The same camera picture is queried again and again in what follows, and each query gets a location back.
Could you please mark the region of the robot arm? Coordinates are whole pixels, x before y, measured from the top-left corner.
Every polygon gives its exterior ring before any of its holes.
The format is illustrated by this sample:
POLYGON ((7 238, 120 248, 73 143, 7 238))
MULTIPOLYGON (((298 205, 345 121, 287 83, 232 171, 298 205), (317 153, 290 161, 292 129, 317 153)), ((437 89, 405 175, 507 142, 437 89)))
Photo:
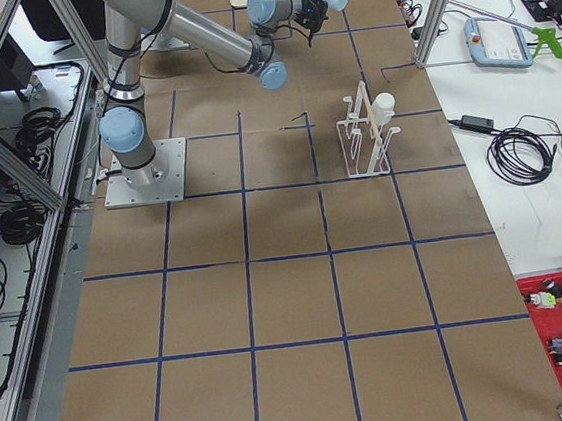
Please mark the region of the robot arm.
POLYGON ((271 36, 281 26, 293 21, 302 27, 309 38, 318 33, 328 11, 341 12, 348 0, 247 0, 249 22, 256 34, 271 36))
POLYGON ((244 37, 176 0, 103 0, 107 43, 106 101, 98 129, 132 187, 169 174, 168 157, 148 134, 143 81, 176 80, 191 63, 176 51, 143 52, 157 40, 181 41, 226 61, 231 73, 257 76, 264 88, 284 86, 287 71, 269 38, 244 37))

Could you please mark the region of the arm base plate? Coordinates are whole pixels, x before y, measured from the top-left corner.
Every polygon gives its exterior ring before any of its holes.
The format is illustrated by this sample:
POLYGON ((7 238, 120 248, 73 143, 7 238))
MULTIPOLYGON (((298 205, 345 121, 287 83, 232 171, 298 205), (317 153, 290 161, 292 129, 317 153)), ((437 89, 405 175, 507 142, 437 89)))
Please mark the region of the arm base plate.
POLYGON ((111 170, 120 173, 107 183, 107 209, 180 202, 185 194, 186 138, 154 140, 155 157, 140 169, 128 169, 113 157, 111 170))

